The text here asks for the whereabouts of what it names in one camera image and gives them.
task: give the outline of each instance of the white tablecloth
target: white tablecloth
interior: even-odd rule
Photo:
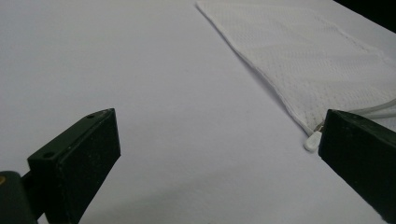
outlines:
[[[333,1],[261,3],[396,59],[396,34]],[[0,170],[116,108],[122,156],[80,223],[384,223],[193,1],[2,1],[0,68]]]

